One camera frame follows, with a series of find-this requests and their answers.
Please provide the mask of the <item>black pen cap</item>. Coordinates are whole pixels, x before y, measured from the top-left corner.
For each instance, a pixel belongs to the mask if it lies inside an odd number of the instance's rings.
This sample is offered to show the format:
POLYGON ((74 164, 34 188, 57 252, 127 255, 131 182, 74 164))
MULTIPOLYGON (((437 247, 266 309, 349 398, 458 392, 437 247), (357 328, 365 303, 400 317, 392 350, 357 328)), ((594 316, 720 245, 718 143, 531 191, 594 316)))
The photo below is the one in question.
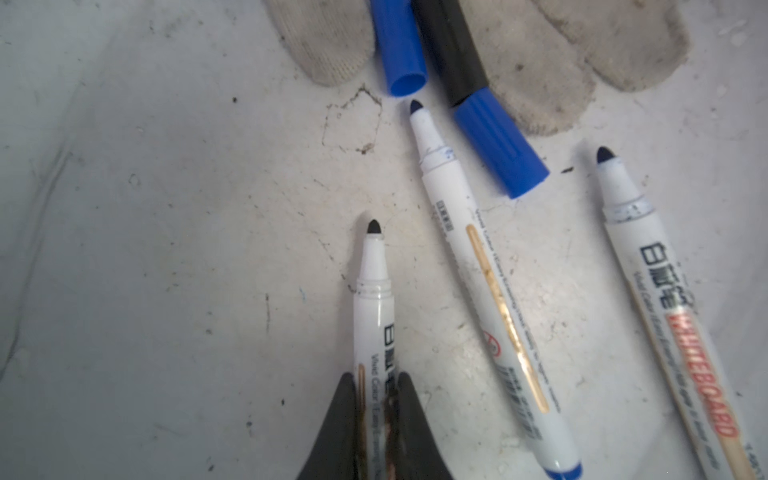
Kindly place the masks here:
POLYGON ((426 50, 443 84, 450 107, 489 86, 460 2, 411 2, 426 50))

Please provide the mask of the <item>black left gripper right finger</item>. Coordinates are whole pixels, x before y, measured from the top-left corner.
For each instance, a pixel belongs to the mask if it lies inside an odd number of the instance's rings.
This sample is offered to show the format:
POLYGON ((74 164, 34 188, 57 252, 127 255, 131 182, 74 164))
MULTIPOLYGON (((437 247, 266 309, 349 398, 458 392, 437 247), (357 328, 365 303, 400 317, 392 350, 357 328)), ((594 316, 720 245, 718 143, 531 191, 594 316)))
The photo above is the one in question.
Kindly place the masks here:
POLYGON ((389 447, 395 479, 452 479, 407 372, 397 378, 394 399, 393 445, 389 447))

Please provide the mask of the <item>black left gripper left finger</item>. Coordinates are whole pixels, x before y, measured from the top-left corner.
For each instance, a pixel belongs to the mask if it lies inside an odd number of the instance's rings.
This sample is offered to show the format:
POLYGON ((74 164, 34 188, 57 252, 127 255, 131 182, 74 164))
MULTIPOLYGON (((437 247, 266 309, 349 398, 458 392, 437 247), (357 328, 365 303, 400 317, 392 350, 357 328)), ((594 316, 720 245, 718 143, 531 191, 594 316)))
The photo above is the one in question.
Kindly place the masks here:
POLYGON ((356 479, 357 423, 354 377, 344 373, 297 478, 356 479))

